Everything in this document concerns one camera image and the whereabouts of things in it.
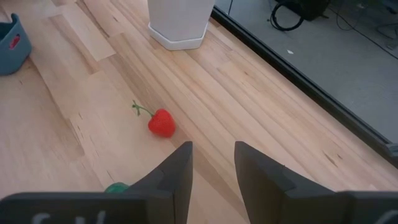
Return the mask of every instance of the light wood plank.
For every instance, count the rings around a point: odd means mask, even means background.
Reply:
[[[77,5],[106,37],[112,37],[124,31],[119,21],[112,16],[112,9],[107,1],[79,0]]]
[[[1,77],[0,197],[33,190],[103,190],[84,156],[30,60]]]
[[[63,6],[62,14],[95,60],[104,59],[115,53],[101,32],[76,4]]]

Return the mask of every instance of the white pot base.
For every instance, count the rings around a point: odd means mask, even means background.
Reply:
[[[200,47],[200,44],[206,34],[207,24],[205,30],[203,31],[203,35],[200,38],[190,39],[190,40],[180,40],[180,41],[170,41],[162,34],[154,30],[150,26],[150,23],[148,24],[148,28],[150,36],[153,37],[155,40],[157,40],[167,50],[188,50],[188,49],[197,49],[198,47]]]

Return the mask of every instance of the black metal frame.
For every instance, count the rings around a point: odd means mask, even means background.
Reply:
[[[383,158],[398,168],[398,159],[394,156],[393,145],[390,140],[370,127],[361,118],[357,117],[347,107],[320,88],[311,79],[298,71],[293,65],[284,60],[265,43],[242,27],[227,13],[219,7],[214,6],[211,17],[229,30],[240,41],[252,49],[258,56],[272,65],[278,72],[302,90],[306,95],[318,103],[323,109],[329,112],[350,131],[362,139],[367,145],[374,149]]]

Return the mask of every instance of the green object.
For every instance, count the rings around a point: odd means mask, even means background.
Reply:
[[[106,190],[106,193],[122,193],[123,191],[127,190],[130,186],[124,184],[122,182],[117,182],[111,184]]]

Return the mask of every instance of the gray floor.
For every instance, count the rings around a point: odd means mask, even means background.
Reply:
[[[230,0],[216,0],[228,12]],[[368,9],[360,17],[357,30],[385,46],[388,38],[378,34],[378,24],[397,21],[384,9]],[[352,4],[340,14],[354,24],[363,11]],[[281,32],[269,23],[268,0],[233,0],[230,16],[260,38],[266,45],[312,79],[340,103],[392,142],[398,142],[398,60],[391,57],[357,32],[336,25],[336,14],[327,9],[329,19],[318,18],[296,30]],[[281,25],[298,21],[288,9],[277,14]],[[393,29],[386,29],[393,36]],[[392,51],[398,56],[398,50]]]

